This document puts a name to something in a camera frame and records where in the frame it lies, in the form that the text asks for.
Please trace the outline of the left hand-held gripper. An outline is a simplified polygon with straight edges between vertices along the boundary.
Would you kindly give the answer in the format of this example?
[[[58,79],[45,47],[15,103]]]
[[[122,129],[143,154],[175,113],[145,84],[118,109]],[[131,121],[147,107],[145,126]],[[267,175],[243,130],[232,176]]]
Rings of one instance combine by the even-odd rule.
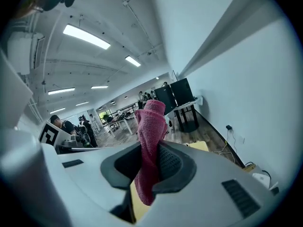
[[[74,148],[83,148],[79,136],[70,135],[49,122],[45,122],[38,139],[52,145],[57,153],[71,153]]]

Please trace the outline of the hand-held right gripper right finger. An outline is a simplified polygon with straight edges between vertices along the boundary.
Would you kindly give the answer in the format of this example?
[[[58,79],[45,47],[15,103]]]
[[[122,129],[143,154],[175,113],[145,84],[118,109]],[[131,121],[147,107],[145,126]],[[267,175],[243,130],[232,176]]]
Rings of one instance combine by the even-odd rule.
[[[230,160],[182,144],[160,146],[190,157],[196,173],[179,192],[157,194],[139,226],[257,227],[272,213],[272,192]]]

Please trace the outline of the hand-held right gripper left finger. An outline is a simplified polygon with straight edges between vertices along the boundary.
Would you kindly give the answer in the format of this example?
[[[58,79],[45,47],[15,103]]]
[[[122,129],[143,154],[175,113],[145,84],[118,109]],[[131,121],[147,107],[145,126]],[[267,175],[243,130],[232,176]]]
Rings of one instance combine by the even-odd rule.
[[[48,223],[135,223],[131,183],[141,164],[138,142],[58,155],[42,144]]]

